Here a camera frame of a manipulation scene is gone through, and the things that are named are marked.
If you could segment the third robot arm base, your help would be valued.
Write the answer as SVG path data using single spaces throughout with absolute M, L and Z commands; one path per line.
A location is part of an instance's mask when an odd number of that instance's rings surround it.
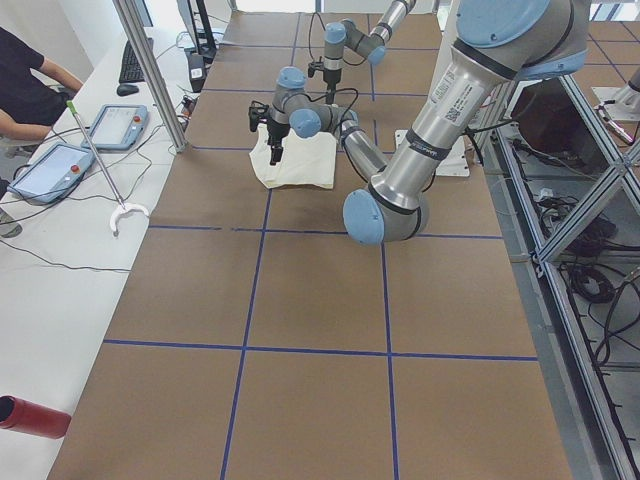
M 627 144 L 634 138 L 620 125 L 620 122 L 639 123 L 639 70 L 636 70 L 621 88 L 593 87 L 599 103 L 594 110 L 606 127 Z

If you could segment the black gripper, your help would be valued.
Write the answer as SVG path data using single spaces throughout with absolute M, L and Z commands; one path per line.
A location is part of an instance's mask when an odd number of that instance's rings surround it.
M 248 109 L 249 130 L 255 133 L 260 124 L 267 127 L 267 144 L 271 146 L 270 165 L 277 165 L 283 154 L 282 141 L 290 132 L 288 118 L 279 110 L 274 109 L 269 104 L 252 100 Z
M 333 104 L 335 101 L 336 86 L 342 79 L 342 60 L 321 58 L 308 64 L 307 74 L 313 78 L 316 72 L 321 72 L 323 81 L 327 84 L 325 102 Z

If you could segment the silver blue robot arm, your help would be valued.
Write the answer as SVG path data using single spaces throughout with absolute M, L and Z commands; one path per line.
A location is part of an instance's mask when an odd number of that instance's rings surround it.
M 313 102 L 307 76 L 296 67 L 280 71 L 271 104 L 251 104 L 249 128 L 266 125 L 272 165 L 282 159 L 290 132 L 334 135 L 367 181 L 344 201 L 349 236 L 366 245 L 407 240 L 427 224 L 424 193 L 437 167 L 496 86 L 554 78 L 584 65 L 589 11 L 587 1 L 460 2 L 452 59 L 391 158 L 352 110 Z
M 324 53 L 308 64 L 307 74 L 321 72 L 326 84 L 325 102 L 333 104 L 342 78 L 344 51 L 349 49 L 363 61 L 378 65 L 386 54 L 386 44 L 394 30 L 414 9 L 415 1 L 393 1 L 369 34 L 360 31 L 351 19 L 328 23 L 324 28 Z

